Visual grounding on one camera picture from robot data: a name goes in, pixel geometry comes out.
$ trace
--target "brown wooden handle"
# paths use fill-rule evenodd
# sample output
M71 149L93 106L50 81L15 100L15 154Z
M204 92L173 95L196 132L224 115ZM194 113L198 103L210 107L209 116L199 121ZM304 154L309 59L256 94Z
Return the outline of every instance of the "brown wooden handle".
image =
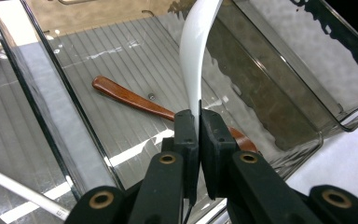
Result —
M175 114L172 111L146 100L142 96L125 89L107 77L97 76L92 81L92 87L122 103L173 121Z
M161 116L171 121L174 120L174 113L172 111L146 100L142 96L125 89L107 77L97 76L92 81L92 87L94 87L97 91L119 100L122 103ZM228 127L228 129L242 151L253 151L258 153L255 144L246 135L232 127Z

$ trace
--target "transparent plastic container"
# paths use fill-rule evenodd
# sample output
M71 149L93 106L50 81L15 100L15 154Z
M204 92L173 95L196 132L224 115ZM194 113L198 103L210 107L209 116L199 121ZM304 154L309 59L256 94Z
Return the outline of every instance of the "transparent plastic container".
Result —
M23 64L15 71L26 80L24 85L33 90L33 97L43 98L44 103L39 102L38 106L47 108L40 116L51 120L48 128L61 130L56 136L63 141L60 151L73 164L71 174L80 192L105 179L114 180L121 189L142 180L150 158L160 151L161 139L173 135L173 123L101 95L92 88L91 81L103 75L173 112L187 109L179 43L193 1L21 3L21 13L27 15L25 23L31 27L34 42L13 44L12 36L18 31L8 31L3 21L1 41L6 42L6 51L13 52L7 57ZM326 137L358 127L358 78L336 85L335 78L344 79L342 76L347 73L333 69L329 75L334 85L323 80L323 71L315 67L324 67L322 63L329 65L334 60L324 59L318 51L302 55L303 51L290 43L309 43L307 36L301 40L297 35L320 33L323 28L299 25L305 30L296 29L297 35L288 38L286 35L292 33L275 24L285 24L287 18L267 16L270 11L280 12L274 7L256 1L223 2L204 55L202 107L220 113L227 125L248 135L278 174L287 178ZM332 13L324 7L325 13ZM307 13L303 10L287 20L301 21L310 16ZM344 25L341 29L346 29L358 43L358 34L351 27ZM317 46L323 46L320 41L327 40L315 39ZM24 57L30 52L36 52L32 60ZM337 63L348 65L351 60L348 53L335 55L345 57ZM312 64L312 57L320 61ZM358 66L353 62L349 66L358 76ZM52 72L44 73L39 67ZM54 85L46 88L47 80L62 87L60 95L45 96L55 90ZM350 91L337 93L336 86ZM62 113L67 115L64 118L76 117L81 129L75 130L81 130L80 133L66 131L60 127L60 119L55 120L62 113L52 111L63 105L71 106L70 113ZM76 139L85 139L88 150L76 151ZM100 182L89 177L89 169L84 167L89 164L84 161L85 151L92 154L91 160L101 164L91 169L103 171L105 177L100 177ZM202 177L198 195L190 223L220 203L208 199Z
M0 49L0 173L72 209L79 190L71 184L69 164L63 162L54 141L46 137L42 123ZM0 223L4 222L62 221L0 185Z

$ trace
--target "black plastic part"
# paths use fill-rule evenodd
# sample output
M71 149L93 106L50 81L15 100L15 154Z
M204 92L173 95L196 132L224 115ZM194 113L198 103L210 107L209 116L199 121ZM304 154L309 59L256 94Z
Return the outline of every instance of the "black plastic part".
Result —
M227 211L233 224L252 224L255 220L243 200L227 199Z
M116 188L102 186L84 194L65 220L65 224L125 223L124 194Z
M305 194L303 194L303 193L301 193L301 192L299 192L299 191L297 191L295 189L292 189L292 190L295 192L295 194L298 196L298 198L300 198L301 201L303 201L303 203L308 205L308 196L307 195L305 195Z
M236 152L230 175L257 223L321 223L260 155Z
M358 198L344 189L314 187L310 190L309 203L324 223L358 223Z
M199 142L194 129L194 117L190 110L175 114L175 137L173 151L182 155L185 166L185 197L194 205L197 200L197 183L199 180L200 158Z
M133 205L135 204L136 197L138 196L139 189L141 188L143 180L139 181L129 189L126 189L124 192L125 202L124 202L124 213L126 216L126 220L130 218Z
M226 198L229 192L228 165L237 143L222 117L211 110L201 110L200 157L209 197Z
M129 223L182 223L183 168L183 158L175 152L152 158Z

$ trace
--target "white surface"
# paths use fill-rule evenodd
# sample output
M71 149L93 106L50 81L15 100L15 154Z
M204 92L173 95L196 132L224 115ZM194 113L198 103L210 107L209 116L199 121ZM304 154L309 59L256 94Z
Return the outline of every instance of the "white surface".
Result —
M306 195L313 186L333 185L358 197L358 129L325 140L287 184Z
M180 63L197 137L200 126L202 60L209 31L222 1L197 1L188 13L180 42Z

